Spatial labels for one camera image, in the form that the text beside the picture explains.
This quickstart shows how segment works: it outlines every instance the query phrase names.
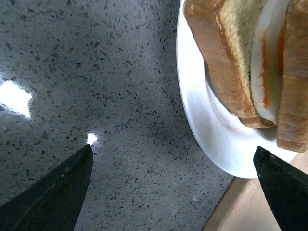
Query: white plate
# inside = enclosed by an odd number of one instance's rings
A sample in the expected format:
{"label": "white plate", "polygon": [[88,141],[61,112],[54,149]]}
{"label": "white plate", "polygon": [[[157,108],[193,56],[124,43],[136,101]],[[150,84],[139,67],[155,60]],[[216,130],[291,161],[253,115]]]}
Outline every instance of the white plate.
{"label": "white plate", "polygon": [[290,162],[297,153],[276,145],[276,128],[244,126],[213,94],[205,78],[204,61],[183,15],[180,3],[177,65],[185,113],[200,147],[222,170],[242,178],[256,178],[253,156],[258,146]]}

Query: quartz countertop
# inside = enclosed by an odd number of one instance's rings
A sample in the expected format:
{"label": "quartz countertop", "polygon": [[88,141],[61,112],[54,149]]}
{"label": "quartz countertop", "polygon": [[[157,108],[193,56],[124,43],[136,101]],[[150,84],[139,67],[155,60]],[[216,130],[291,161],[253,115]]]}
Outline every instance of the quartz countertop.
{"label": "quartz countertop", "polygon": [[26,110],[0,104],[0,204],[90,142],[76,231],[202,229],[233,177],[207,158],[185,116],[179,4],[0,1],[0,85],[24,93],[0,86],[0,95]]}

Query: wooden surface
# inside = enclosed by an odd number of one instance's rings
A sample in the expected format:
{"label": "wooden surface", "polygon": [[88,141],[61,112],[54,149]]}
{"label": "wooden surface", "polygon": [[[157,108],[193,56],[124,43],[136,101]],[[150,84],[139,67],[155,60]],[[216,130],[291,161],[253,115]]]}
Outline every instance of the wooden surface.
{"label": "wooden surface", "polygon": [[[308,152],[291,165],[308,174]],[[203,231],[280,231],[261,189],[259,179],[235,177]]]}

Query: sandwich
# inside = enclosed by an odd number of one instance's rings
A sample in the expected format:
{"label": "sandwich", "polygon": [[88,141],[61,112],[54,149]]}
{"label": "sandwich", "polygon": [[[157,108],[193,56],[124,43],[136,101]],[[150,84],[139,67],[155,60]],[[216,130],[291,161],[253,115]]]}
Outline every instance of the sandwich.
{"label": "sandwich", "polygon": [[186,0],[184,16],[224,105],[278,147],[308,148],[308,0]]}

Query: white bread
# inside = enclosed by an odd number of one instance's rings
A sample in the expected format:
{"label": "white bread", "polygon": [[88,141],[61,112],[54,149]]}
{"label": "white bread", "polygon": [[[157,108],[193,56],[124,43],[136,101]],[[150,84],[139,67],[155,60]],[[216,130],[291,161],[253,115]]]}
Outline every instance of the white bread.
{"label": "white bread", "polygon": [[258,116],[251,97],[250,56],[265,2],[186,0],[184,5],[185,18],[221,99],[241,118]]}
{"label": "white bread", "polygon": [[308,0],[291,0],[286,15],[278,147],[308,149]]}

